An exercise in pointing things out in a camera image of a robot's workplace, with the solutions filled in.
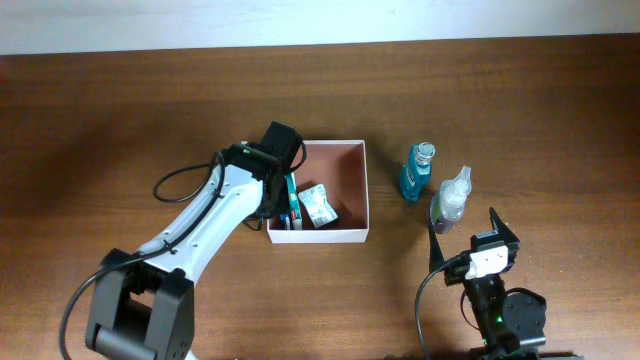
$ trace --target cardboard box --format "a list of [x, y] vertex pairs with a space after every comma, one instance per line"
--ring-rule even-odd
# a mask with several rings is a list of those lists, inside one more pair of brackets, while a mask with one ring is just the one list
[[[282, 230], [280, 219], [267, 220], [275, 244], [357, 243], [369, 233], [369, 190], [364, 140], [305, 141], [307, 160], [295, 172], [296, 192], [323, 184], [338, 220], [314, 229], [302, 203], [302, 230]], [[298, 152], [294, 164], [302, 157]]]

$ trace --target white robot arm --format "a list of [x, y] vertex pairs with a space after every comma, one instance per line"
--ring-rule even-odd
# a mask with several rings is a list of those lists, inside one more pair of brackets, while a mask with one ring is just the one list
[[[299, 165], [291, 164], [302, 146]], [[288, 207], [284, 176], [306, 158], [302, 138], [272, 123], [260, 143], [233, 145], [197, 197], [160, 234], [134, 254], [113, 249], [100, 270], [74, 294], [60, 327], [60, 350], [68, 315], [82, 292], [95, 281], [85, 334], [86, 346], [109, 358], [195, 360], [194, 288], [209, 261], [233, 229], [248, 216], [271, 217]], [[153, 306], [131, 294], [153, 293]]]

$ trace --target clear plastic bottle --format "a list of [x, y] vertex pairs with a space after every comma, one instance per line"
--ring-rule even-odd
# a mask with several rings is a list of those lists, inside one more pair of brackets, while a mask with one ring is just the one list
[[445, 180], [434, 195], [429, 208], [431, 225], [438, 234], [446, 234], [462, 218], [464, 204], [471, 192], [471, 168], [463, 166], [453, 180]]
[[431, 159], [435, 153], [436, 148], [427, 142], [411, 146], [407, 163], [402, 165], [400, 173], [400, 189], [407, 202], [418, 201], [422, 189], [429, 183]]

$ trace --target white background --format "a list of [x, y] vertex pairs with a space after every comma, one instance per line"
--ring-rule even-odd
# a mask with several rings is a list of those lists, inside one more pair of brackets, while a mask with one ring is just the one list
[[640, 0], [0, 0], [0, 54], [640, 31]]

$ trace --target wooden table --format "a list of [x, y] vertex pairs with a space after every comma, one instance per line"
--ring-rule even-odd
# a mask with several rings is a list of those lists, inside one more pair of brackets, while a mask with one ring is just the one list
[[[445, 256], [490, 229], [493, 206], [522, 241], [507, 287], [547, 298], [544, 350], [640, 352], [640, 35], [16, 56], [0, 70], [3, 359], [59, 358], [79, 283], [184, 207], [154, 200], [154, 182], [272, 120], [366, 141], [371, 231], [365, 244], [272, 245], [238, 228], [197, 287], [200, 359], [419, 354], [430, 195], [407, 205], [396, 179], [420, 141], [437, 148], [429, 193], [473, 169]], [[425, 290], [433, 353], [482, 345], [461, 291], [442, 276]], [[97, 358], [89, 304], [70, 320], [74, 359]]]

